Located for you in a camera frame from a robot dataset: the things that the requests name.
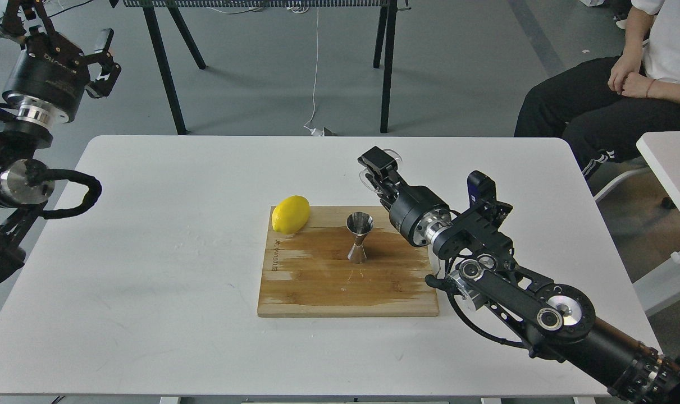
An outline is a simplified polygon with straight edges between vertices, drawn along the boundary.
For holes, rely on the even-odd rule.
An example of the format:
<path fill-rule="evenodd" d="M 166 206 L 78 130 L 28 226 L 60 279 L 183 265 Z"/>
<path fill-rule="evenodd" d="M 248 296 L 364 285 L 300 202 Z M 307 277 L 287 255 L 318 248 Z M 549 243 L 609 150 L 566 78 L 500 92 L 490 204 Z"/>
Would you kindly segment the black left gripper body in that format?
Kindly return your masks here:
<path fill-rule="evenodd" d="M 47 36 L 30 36 L 2 92 L 3 99 L 18 107 L 21 97 L 32 97 L 50 103 L 73 122 L 90 82 L 87 67 L 72 61 L 81 49 L 64 36 L 59 44 L 51 44 Z"/>

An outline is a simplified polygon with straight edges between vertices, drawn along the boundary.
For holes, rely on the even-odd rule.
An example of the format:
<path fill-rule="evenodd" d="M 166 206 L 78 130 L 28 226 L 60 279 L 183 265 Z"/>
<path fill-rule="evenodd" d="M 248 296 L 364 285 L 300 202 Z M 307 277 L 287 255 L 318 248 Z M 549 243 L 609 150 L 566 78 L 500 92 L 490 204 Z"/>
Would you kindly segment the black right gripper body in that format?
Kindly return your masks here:
<path fill-rule="evenodd" d="M 430 245 L 451 226 L 448 205 L 425 186 L 391 186 L 383 193 L 382 205 L 392 226 L 412 246 Z"/>

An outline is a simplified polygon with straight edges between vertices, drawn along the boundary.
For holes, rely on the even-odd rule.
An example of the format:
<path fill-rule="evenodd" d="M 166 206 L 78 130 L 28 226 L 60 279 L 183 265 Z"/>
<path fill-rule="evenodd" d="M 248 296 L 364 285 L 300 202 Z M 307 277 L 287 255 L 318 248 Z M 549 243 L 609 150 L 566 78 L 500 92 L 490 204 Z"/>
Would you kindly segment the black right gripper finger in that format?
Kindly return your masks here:
<path fill-rule="evenodd" d="M 375 174 L 369 168 L 365 169 L 365 187 L 378 196 L 379 202 L 385 210 L 392 208 L 399 195 L 394 182 L 390 181 L 387 177 Z"/>
<path fill-rule="evenodd" d="M 378 146 L 373 146 L 358 157 L 358 163 L 365 167 L 373 181 L 388 179 L 392 172 L 397 172 L 401 162 L 402 158 L 396 151 Z"/>

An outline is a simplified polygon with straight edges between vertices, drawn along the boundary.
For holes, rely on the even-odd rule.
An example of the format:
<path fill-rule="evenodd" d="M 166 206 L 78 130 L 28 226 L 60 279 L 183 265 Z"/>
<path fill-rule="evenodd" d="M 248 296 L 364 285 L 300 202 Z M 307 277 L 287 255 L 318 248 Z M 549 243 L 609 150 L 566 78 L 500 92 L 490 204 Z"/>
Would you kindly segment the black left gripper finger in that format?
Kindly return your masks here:
<path fill-rule="evenodd" d="M 42 1 L 0 1 L 0 38 L 57 47 L 57 32 Z"/>
<path fill-rule="evenodd" d="M 96 63 L 101 67 L 101 72 L 97 79 L 86 85 L 86 92 L 93 99 L 108 97 L 121 74 L 121 66 L 114 61 L 113 55 L 109 51 L 113 36 L 113 29 L 102 30 L 96 40 L 94 53 L 86 56 L 86 64 L 88 66 Z"/>

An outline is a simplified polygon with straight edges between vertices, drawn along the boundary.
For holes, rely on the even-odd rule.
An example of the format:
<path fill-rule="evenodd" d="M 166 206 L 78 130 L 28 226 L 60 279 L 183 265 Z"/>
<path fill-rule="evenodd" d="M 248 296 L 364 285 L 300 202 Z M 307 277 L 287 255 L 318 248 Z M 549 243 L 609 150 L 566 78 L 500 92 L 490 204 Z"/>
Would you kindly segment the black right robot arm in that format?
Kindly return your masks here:
<path fill-rule="evenodd" d="M 672 360 L 612 327 L 582 291 L 516 262 L 511 238 L 499 230 L 512 206 L 497 200 L 490 177 L 471 172 L 469 208 L 458 213 L 428 187 L 407 184 L 393 151 L 374 146 L 358 161 L 401 236 L 440 259 L 439 274 L 425 282 L 446 293 L 474 332 L 531 358 L 568 361 L 622 401 L 680 403 L 680 356 Z"/>

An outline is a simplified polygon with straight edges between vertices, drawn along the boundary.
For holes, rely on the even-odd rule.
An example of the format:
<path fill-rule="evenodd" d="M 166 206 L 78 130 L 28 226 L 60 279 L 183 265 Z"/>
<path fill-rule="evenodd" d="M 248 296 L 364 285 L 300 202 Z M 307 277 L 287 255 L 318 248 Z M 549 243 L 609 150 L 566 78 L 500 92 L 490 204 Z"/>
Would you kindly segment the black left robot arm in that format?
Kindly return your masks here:
<path fill-rule="evenodd" d="M 20 46 L 0 103 L 0 207 L 13 210 L 0 224 L 1 284 L 23 267 L 20 243 L 37 218 L 77 217 L 98 201 L 95 177 L 50 169 L 34 153 L 50 147 L 55 123 L 74 120 L 84 94 L 107 97 L 121 66 L 109 51 L 113 30 L 85 54 L 55 31 L 42 1 L 0 1 L 0 38 Z"/>

